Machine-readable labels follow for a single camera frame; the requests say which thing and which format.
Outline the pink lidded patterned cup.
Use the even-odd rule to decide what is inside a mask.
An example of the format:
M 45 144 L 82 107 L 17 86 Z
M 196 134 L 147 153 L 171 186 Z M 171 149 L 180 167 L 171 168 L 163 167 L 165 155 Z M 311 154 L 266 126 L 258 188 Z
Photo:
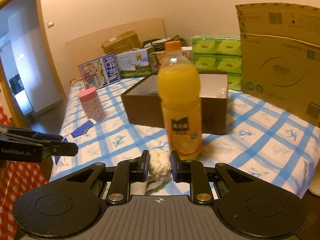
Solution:
M 96 87 L 91 87 L 78 94 L 82 109 L 88 119 L 100 122 L 106 118 L 106 112 L 100 101 Z

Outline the blue white wipe packets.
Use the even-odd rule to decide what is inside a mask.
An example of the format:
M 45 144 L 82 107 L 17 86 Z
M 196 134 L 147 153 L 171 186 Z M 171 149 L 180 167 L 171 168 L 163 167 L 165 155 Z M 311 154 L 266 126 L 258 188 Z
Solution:
M 63 142 L 73 142 L 77 143 L 77 140 L 82 139 L 91 128 L 93 128 L 97 122 L 94 119 L 88 119 L 85 121 L 83 124 L 81 124 L 78 128 L 69 131 L 67 133 L 62 133 L 59 134 L 59 136 L 62 137 L 61 141 Z M 71 161 L 69 159 L 73 159 L 73 157 L 58 157 L 54 156 L 53 158 L 53 164 L 54 164 L 54 169 L 58 170 L 61 168 L 61 166 L 69 166 L 71 165 Z

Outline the orange juice bottle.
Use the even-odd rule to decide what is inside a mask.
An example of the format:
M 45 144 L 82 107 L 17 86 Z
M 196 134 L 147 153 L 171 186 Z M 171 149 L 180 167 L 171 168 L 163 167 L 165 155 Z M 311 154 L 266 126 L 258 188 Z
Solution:
M 182 160 L 195 160 L 202 151 L 200 76 L 182 54 L 180 41 L 167 42 L 165 51 L 157 87 L 169 148 Z

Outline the red checkered cloth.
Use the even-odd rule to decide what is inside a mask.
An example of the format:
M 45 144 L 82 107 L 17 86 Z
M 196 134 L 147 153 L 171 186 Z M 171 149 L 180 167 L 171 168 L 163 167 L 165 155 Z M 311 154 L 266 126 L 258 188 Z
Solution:
M 46 183 L 39 164 L 1 160 L 1 239 L 14 239 L 16 235 L 12 214 L 16 200 Z

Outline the white photo printed box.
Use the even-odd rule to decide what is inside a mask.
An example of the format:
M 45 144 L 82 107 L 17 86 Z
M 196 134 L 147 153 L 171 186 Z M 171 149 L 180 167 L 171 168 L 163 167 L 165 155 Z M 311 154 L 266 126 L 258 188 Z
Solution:
M 183 46 L 182 47 L 182 54 L 188 58 L 190 61 L 193 60 L 193 48 L 192 46 Z

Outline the orange red carton box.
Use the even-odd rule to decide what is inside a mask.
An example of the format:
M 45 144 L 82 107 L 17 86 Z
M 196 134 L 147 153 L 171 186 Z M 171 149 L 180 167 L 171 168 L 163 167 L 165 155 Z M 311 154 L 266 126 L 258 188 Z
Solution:
M 166 51 L 154 51 L 149 54 L 149 59 L 150 59 L 150 66 L 151 66 L 151 71 L 158 72 L 160 66 L 162 65 L 165 57 L 166 57 Z

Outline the green milk carton box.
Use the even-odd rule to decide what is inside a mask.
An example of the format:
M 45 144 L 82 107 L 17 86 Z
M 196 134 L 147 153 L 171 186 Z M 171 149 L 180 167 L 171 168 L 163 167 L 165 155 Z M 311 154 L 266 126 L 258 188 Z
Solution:
M 131 77 L 144 77 L 157 71 L 157 63 L 154 58 L 153 47 L 134 48 L 130 51 L 116 55 L 116 61 L 120 77 L 122 79 Z

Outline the brown cardboard box at back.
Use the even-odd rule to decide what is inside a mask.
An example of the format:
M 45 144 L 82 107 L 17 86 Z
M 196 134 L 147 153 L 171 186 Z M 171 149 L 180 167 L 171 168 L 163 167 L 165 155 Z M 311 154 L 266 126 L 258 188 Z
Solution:
M 113 53 L 114 55 L 130 51 L 131 49 L 139 49 L 140 47 L 140 40 L 134 30 L 126 31 L 101 44 L 101 48 L 105 54 Z

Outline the green tissue pack stack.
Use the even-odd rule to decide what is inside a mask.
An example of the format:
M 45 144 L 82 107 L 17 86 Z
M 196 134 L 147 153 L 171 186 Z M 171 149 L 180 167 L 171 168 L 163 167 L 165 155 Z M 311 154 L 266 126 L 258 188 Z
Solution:
M 191 38 L 193 64 L 198 71 L 226 72 L 228 88 L 240 91 L 242 87 L 241 41 L 231 37 Z

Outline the blue checkered bed sheet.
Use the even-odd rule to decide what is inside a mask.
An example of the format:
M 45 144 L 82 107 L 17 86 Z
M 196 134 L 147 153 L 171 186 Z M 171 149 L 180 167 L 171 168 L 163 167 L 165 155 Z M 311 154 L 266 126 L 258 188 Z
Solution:
M 124 79 L 98 90 L 107 117 L 74 139 L 74 157 L 55 157 L 56 180 L 92 163 L 115 166 L 144 150 L 169 149 L 162 128 L 130 124 L 121 95 L 138 82 Z M 227 163 L 282 187 L 299 197 L 306 193 L 319 162 L 319 128 L 244 93 L 229 91 L 225 135 L 204 134 L 199 160 L 204 166 Z

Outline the black bag pile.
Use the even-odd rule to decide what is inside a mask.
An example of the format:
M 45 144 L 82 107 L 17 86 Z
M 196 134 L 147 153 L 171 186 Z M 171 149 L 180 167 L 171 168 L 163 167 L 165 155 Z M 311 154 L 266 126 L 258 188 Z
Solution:
M 180 41 L 181 46 L 187 47 L 187 42 L 185 39 L 180 38 L 178 35 L 172 37 L 172 38 L 153 38 L 146 41 L 143 41 L 141 46 L 142 48 L 149 48 L 153 47 L 155 51 L 163 51 L 165 50 L 165 43 L 172 42 L 172 41 Z

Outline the large brown cardboard box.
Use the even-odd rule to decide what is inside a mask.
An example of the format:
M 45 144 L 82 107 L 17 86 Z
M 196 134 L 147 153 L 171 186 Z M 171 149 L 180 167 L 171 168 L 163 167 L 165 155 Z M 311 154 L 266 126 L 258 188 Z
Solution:
M 242 91 L 319 126 L 319 8 L 236 6 Z

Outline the white wall switch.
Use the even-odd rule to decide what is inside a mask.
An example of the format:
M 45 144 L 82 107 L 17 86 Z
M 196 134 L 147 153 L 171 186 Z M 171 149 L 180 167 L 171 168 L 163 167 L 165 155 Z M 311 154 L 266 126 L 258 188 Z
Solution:
M 48 25 L 48 28 L 53 27 L 53 26 L 54 26 L 54 21 L 50 21 L 50 22 L 48 22 L 48 23 L 47 23 L 47 25 Z

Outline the blue milk carton box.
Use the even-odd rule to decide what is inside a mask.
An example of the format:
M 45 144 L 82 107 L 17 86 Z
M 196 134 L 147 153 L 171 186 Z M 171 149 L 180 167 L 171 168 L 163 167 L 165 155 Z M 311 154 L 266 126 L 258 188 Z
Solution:
M 78 66 L 86 89 L 109 86 L 121 80 L 116 57 L 113 53 L 85 62 Z

